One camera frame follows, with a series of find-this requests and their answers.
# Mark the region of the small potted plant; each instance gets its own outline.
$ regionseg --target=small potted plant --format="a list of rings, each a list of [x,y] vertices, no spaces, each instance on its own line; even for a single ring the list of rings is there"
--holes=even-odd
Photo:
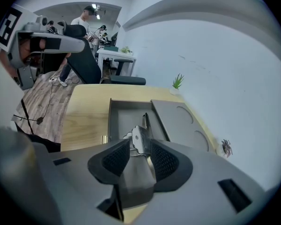
[[[170,88],[170,93],[172,95],[178,95],[179,94],[179,87],[182,85],[182,81],[184,79],[184,76],[182,76],[181,74],[178,74],[178,76],[175,78],[175,80],[173,81],[173,85],[172,88]]]
[[[130,53],[130,55],[133,55],[133,52],[129,49],[128,46],[123,47],[120,51],[121,51],[122,53]]]

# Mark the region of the black cap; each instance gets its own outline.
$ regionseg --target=black cap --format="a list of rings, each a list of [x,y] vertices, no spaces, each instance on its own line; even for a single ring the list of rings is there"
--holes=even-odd
[[[87,7],[84,8],[84,10],[88,10],[89,12],[91,12],[91,14],[89,14],[89,15],[97,16],[97,12],[92,6],[87,6]]]

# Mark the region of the white sneaker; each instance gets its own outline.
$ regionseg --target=white sneaker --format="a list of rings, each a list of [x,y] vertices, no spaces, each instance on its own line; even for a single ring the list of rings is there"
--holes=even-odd
[[[58,81],[61,84],[61,86],[67,87],[67,83],[66,82],[61,81],[59,78],[58,78]]]

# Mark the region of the metal tray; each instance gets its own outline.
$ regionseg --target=metal tray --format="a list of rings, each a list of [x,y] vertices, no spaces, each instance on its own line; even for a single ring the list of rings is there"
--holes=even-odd
[[[110,102],[108,141],[123,139],[148,113],[154,139],[170,141],[203,151],[215,152],[203,128],[184,103]]]

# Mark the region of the green plant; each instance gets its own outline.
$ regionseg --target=green plant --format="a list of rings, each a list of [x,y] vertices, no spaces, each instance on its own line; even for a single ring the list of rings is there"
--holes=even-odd
[[[178,74],[178,76],[173,81],[173,87],[176,89],[179,89],[179,87],[181,86],[181,83],[183,81],[183,78],[184,78],[184,76]]]
[[[122,53],[132,53],[132,51],[129,49],[129,47],[128,46],[126,46],[126,47],[123,47],[122,49],[121,49],[121,52]]]

